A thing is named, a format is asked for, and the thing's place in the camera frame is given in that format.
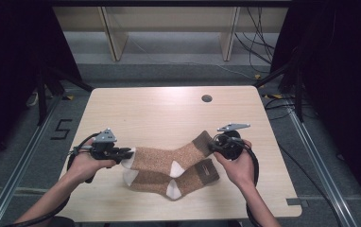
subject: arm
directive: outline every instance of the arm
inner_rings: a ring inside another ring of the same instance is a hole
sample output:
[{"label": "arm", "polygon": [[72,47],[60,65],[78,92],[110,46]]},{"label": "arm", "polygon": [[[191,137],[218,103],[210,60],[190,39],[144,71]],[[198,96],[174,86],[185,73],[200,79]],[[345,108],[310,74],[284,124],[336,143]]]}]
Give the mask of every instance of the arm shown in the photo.
[{"label": "arm", "polygon": [[[251,147],[251,142],[245,140],[245,143]],[[248,152],[243,150],[239,158],[233,161],[225,159],[218,152],[214,153],[214,157],[224,166],[231,182],[242,192],[251,213],[260,225],[281,226],[266,206],[254,185],[254,167]]]},{"label": "arm", "polygon": [[[85,145],[91,145],[93,140],[89,140]],[[90,153],[80,153],[72,163],[69,170],[52,186],[30,209],[21,215],[15,223],[41,217],[62,204],[74,191],[77,186],[103,167],[115,166],[114,160],[95,160]],[[35,226],[47,226],[49,220]]]}]

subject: printed number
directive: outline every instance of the printed number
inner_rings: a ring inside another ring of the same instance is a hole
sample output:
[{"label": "printed number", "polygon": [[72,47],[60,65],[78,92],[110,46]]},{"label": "printed number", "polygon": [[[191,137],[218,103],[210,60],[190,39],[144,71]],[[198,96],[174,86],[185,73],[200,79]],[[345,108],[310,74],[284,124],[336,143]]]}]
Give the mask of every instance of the printed number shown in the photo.
[{"label": "printed number", "polygon": [[58,123],[58,126],[56,127],[55,131],[65,131],[65,135],[62,137],[51,137],[51,140],[64,140],[66,139],[66,136],[68,135],[70,130],[67,129],[60,129],[60,123],[62,122],[71,122],[72,119],[61,119],[60,122]]}]

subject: round hole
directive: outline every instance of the round hole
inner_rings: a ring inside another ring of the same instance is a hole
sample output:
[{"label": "round hole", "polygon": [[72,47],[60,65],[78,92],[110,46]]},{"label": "round hole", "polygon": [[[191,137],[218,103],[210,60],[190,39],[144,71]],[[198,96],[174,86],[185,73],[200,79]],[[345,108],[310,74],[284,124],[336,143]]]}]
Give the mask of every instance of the round hole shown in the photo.
[{"label": "round hole", "polygon": [[210,95],[204,95],[201,97],[201,100],[203,100],[203,102],[211,102],[213,98]]}]

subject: sock cuff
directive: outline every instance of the sock cuff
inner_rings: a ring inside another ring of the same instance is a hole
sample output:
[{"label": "sock cuff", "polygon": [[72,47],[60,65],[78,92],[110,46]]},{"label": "sock cuff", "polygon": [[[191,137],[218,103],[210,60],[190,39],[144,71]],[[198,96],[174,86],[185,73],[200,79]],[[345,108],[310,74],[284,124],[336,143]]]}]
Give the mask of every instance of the sock cuff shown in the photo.
[{"label": "sock cuff", "polygon": [[213,164],[213,160],[204,159],[195,165],[195,169],[198,172],[198,177],[205,185],[219,180],[219,174]]},{"label": "sock cuff", "polygon": [[192,143],[204,154],[204,157],[207,157],[213,153],[208,147],[208,144],[211,141],[213,141],[213,138],[210,136],[210,134],[207,131],[203,131],[196,139],[192,141]]},{"label": "sock cuff", "polygon": [[131,168],[134,162],[134,157],[136,157],[136,148],[131,148],[130,151],[133,152],[133,155],[129,159],[121,161],[121,165],[125,168]]},{"label": "sock cuff", "polygon": [[136,179],[137,175],[139,175],[138,170],[124,168],[123,178],[124,178],[124,182],[127,184],[127,186],[131,186],[133,181]]}]

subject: brown sock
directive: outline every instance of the brown sock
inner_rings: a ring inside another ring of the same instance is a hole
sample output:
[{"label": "brown sock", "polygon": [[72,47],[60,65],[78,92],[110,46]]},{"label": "brown sock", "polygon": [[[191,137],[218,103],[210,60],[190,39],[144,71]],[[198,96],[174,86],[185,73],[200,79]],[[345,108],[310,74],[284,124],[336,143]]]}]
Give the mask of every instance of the brown sock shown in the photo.
[{"label": "brown sock", "polygon": [[175,150],[134,148],[131,159],[121,162],[125,168],[160,172],[172,178],[179,177],[186,169],[209,156],[208,143],[213,138],[203,131],[191,143]]},{"label": "brown sock", "polygon": [[211,159],[200,161],[176,179],[159,172],[124,170],[124,181],[130,188],[158,193],[171,200],[185,196],[218,179],[218,172]]}]

